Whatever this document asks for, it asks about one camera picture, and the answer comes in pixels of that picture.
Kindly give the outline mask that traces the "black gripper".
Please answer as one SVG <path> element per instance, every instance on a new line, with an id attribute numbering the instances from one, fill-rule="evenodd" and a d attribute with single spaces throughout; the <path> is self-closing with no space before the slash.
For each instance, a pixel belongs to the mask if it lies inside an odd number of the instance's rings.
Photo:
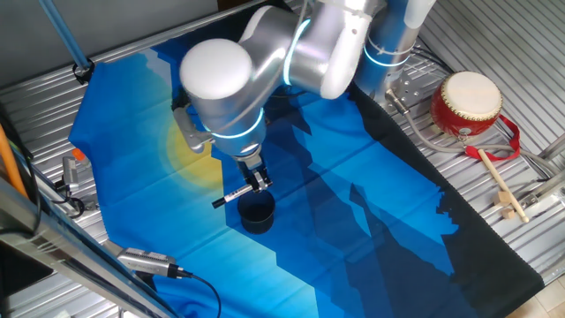
<path id="1" fill-rule="evenodd" d="M 238 156 L 237 166 L 245 177 L 246 184 L 250 185 L 255 193 L 266 191 L 272 185 L 267 170 L 263 168 L 264 163 L 261 154 Z M 253 175 L 255 171 L 257 171 L 257 179 Z"/>

